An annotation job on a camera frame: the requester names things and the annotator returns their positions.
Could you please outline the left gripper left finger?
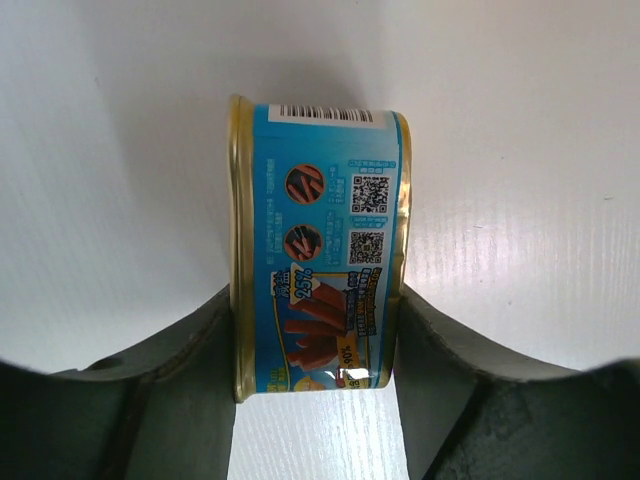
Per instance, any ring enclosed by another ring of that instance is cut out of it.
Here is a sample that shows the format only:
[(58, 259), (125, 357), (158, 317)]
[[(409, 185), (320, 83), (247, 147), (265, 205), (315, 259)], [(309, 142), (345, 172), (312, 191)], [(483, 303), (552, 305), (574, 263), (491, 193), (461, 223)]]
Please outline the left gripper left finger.
[(233, 325), (222, 290), (84, 370), (1, 366), (5, 479), (223, 479), (235, 420)]

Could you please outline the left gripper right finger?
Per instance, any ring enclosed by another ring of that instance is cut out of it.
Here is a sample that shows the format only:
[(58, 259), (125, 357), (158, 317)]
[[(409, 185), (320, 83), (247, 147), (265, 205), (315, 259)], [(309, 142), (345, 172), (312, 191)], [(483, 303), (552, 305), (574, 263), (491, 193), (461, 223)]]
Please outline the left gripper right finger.
[(413, 479), (635, 479), (639, 363), (578, 371), (504, 347), (406, 289), (395, 387)]

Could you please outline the blue luncheon meat tin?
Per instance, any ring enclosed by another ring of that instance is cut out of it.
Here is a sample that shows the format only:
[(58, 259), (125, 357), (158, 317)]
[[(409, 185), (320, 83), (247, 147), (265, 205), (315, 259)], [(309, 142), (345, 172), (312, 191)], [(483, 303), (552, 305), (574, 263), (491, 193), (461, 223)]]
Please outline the blue luncheon meat tin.
[(392, 110), (229, 102), (234, 395), (389, 382), (411, 136)]

